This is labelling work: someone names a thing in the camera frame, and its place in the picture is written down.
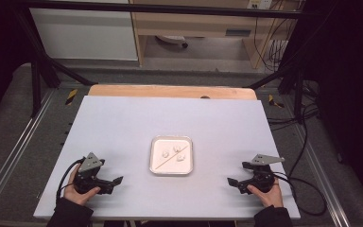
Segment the white cabinet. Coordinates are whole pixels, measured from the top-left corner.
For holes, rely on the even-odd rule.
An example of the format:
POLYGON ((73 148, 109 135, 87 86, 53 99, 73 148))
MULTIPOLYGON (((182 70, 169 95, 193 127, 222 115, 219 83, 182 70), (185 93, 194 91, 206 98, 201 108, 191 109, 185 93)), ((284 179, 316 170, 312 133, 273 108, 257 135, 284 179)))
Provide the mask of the white cabinet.
POLYGON ((55 59, 136 61, 126 12, 31 9, 47 54, 55 59))

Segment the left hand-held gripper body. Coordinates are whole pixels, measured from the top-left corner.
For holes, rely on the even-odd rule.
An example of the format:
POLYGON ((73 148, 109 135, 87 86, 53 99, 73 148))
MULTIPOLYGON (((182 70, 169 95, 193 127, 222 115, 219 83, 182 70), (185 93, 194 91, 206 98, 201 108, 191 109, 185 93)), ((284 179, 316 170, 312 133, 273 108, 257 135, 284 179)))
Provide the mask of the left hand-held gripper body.
POLYGON ((92 152, 82 161, 73 181, 75 189, 79 194, 84 194, 95 187, 100 187, 98 193, 102 194, 101 188, 105 186, 113 187, 113 182, 97 178, 97 173, 103 165, 104 160, 99 160, 92 152))

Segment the office chair caster base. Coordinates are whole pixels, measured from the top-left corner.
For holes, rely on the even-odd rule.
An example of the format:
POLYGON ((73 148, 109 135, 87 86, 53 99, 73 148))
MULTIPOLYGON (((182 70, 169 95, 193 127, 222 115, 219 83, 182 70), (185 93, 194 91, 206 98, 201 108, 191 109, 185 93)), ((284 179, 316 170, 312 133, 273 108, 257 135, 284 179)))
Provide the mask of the office chair caster base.
POLYGON ((169 44, 180 44, 182 48, 188 47, 183 36, 158 36, 158 39, 169 44))

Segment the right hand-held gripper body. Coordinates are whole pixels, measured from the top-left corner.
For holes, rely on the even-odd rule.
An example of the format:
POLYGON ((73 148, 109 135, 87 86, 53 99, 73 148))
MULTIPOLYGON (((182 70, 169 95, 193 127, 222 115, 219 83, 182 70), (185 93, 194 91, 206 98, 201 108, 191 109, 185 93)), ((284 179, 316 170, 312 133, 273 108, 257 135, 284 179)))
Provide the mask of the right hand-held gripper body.
POLYGON ((251 179, 245 180, 242 183, 254 185, 260 191, 267 193, 274 183, 274 176, 270 165, 282 163, 284 160, 283 157, 257 154, 250 162, 242 163, 244 168, 251 170, 253 173, 251 179))

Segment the person's right hand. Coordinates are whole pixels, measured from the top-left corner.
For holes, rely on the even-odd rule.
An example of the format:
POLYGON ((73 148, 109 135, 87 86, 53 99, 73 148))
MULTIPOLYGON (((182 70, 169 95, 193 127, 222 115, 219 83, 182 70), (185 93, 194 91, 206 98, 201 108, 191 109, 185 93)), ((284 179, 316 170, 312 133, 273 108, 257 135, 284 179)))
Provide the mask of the person's right hand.
POLYGON ((251 184, 247 186, 247 189, 262 202, 264 207, 274 206, 279 208, 284 206, 282 190, 277 179, 274 179, 274 183, 267 193, 260 191, 251 184))

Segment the square metal tray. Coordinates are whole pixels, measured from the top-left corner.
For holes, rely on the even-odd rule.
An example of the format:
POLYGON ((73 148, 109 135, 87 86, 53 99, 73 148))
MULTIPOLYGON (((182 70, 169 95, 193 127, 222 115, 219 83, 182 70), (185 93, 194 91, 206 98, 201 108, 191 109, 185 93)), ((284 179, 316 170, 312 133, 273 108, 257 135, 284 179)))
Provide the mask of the square metal tray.
POLYGON ((157 136, 151 142, 149 169, 156 175, 188 175, 194 166, 193 161, 193 143, 187 136, 157 136), (188 146, 180 154, 185 155, 185 159, 182 162, 177 161, 177 156, 167 162, 161 167, 158 167, 160 163, 165 161, 174 155, 174 146, 181 146, 184 148, 188 146), (163 157, 164 151, 169 152, 167 158, 163 157))

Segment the white power strip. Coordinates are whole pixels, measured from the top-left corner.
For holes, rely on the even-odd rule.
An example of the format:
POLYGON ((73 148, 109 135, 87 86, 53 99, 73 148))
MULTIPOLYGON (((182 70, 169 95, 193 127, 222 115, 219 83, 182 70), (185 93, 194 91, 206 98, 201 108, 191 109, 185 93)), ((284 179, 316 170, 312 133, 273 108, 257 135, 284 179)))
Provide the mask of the white power strip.
POLYGON ((272 0, 249 0, 249 9, 269 9, 272 0))

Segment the wooden table board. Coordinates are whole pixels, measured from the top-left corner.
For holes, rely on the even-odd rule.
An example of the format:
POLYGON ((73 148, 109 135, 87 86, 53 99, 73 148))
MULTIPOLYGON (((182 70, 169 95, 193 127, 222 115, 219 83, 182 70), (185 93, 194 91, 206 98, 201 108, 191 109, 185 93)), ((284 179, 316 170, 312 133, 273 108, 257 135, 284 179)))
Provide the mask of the wooden table board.
POLYGON ((256 100, 252 89, 205 86, 96 84, 89 96, 143 96, 256 100))

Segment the thin wooden skewer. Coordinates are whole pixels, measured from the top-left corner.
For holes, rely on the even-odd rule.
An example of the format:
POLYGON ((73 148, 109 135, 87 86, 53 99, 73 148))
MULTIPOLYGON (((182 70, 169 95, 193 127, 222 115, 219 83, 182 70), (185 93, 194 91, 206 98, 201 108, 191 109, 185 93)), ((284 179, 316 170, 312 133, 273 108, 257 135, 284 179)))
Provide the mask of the thin wooden skewer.
POLYGON ((167 162, 169 162, 170 160, 172 160, 174 157, 178 156, 182 151, 184 151, 186 148, 188 148, 188 146, 185 146, 184 148, 181 148, 181 151, 180 152, 175 152, 174 151, 174 155, 171 156, 170 158, 167 158, 165 161, 163 161, 162 163, 160 163, 158 165, 158 167, 161 167, 163 166, 164 164, 166 164, 167 162))

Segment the aluminium floor rail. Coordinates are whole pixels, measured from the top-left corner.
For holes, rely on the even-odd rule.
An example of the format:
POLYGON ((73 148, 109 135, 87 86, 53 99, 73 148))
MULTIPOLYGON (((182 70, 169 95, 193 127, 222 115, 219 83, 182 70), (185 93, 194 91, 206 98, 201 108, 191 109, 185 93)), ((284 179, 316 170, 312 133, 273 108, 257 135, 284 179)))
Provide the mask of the aluminium floor rail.
POLYGON ((30 139, 32 138, 34 131, 38 128, 41 120, 48 109, 53 95, 56 93, 55 89, 50 89, 43 97, 42 107, 37 111, 36 115, 31 117, 27 122, 25 129, 23 130, 20 138, 17 140, 13 149, 11 150, 9 157, 4 162, 0 169, 0 194, 2 193, 7 181, 14 168, 17 166, 21 159, 30 139))
POLYGON ((337 198, 337 194, 326 175, 326 172, 322 168, 320 160, 317 157, 310 140, 305 138, 306 132, 304 126, 296 125, 295 130, 303 143, 304 155, 306 156, 306 160, 312 170, 320 192, 325 198, 329 214, 335 223, 335 226, 351 227, 350 221, 348 220, 346 213, 337 198))

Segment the person's left hand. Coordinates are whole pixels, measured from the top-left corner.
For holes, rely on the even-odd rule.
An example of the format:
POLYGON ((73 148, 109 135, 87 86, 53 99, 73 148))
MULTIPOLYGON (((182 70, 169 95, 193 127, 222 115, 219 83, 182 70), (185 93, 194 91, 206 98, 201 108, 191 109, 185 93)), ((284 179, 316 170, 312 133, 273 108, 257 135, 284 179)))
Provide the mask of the person's left hand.
POLYGON ((71 172, 69 180, 68 180, 68 185, 64 188, 63 196, 67 200, 69 200, 75 204, 84 206, 89 199, 94 197, 100 191, 100 187, 95 187, 84 194, 79 194, 73 184, 73 181, 78 173, 79 167, 80 167, 80 164, 77 164, 74 167, 73 171, 71 172))

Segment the light wooden desk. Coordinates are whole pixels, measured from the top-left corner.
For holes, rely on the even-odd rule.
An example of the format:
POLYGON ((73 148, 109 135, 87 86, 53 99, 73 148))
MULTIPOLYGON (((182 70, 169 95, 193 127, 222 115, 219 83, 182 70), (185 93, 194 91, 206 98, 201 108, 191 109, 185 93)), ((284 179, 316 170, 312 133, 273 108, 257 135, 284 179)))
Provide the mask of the light wooden desk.
MULTIPOLYGON (((177 5, 248 9, 249 0, 129 0, 132 4, 177 5)), ((269 9, 296 11, 299 0, 272 0, 269 9)), ((144 60, 149 36, 240 38, 256 69, 262 65, 268 43, 289 39, 295 22, 280 19, 192 14, 135 13, 131 15, 139 61, 144 60)))

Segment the black metal frame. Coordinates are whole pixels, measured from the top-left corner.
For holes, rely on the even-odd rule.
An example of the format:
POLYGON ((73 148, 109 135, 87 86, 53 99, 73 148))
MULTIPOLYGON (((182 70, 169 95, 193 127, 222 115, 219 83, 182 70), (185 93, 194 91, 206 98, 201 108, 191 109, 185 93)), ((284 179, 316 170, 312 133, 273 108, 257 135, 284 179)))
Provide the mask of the black metal frame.
POLYGON ((138 13, 161 13, 161 14, 192 14, 229 17, 252 17, 252 18, 284 18, 302 19, 311 18, 312 14, 303 11, 282 11, 271 9, 231 9, 213 7, 173 6, 173 5, 148 5, 148 4, 122 4, 103 2, 79 2, 79 1, 54 1, 54 0, 14 0, 10 3, 11 10, 17 24, 26 35, 27 43, 31 46, 33 60, 32 85, 33 85, 33 113, 35 116, 41 108, 41 95, 39 86, 39 75, 43 76, 49 87, 58 88, 61 84, 56 69, 71 79, 87 86, 95 85, 94 81, 83 78, 71 71, 58 61, 53 60, 44 50, 43 43, 39 39, 38 32, 31 27, 25 17, 29 9, 70 9, 87 11, 116 11, 116 12, 138 12, 138 13))

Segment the yellow black hazard tape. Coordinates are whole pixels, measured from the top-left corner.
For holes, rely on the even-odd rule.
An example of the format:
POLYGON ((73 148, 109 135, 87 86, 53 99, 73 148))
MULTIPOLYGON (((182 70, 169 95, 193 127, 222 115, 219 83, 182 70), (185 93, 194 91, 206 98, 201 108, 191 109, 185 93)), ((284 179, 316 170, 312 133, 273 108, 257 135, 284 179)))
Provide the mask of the yellow black hazard tape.
POLYGON ((74 100, 74 98, 75 98, 75 96, 76 96, 77 92, 78 92, 78 89, 73 89, 73 90, 69 93, 69 95, 68 95, 68 97, 66 98, 66 101, 65 101, 65 105, 66 105, 66 106, 69 106, 69 105, 71 105, 71 104, 72 104, 72 102, 73 102, 73 100, 74 100))
POLYGON ((276 102, 273 95, 268 95, 268 105, 269 106, 276 106, 278 108, 284 108, 285 105, 283 103, 276 102))

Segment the white work board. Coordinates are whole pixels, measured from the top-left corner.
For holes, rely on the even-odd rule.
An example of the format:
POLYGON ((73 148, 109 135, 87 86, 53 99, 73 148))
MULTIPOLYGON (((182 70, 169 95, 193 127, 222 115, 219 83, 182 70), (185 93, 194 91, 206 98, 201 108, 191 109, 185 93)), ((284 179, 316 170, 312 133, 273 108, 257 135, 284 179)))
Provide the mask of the white work board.
POLYGON ((95 219, 247 219, 262 208, 253 195, 229 186, 251 177, 242 164, 277 155, 258 100, 86 96, 34 212, 50 218, 67 167, 88 153, 105 164, 98 175, 123 179, 111 195, 89 201, 95 219), (158 176, 149 169, 157 136, 187 136, 193 170, 158 176))

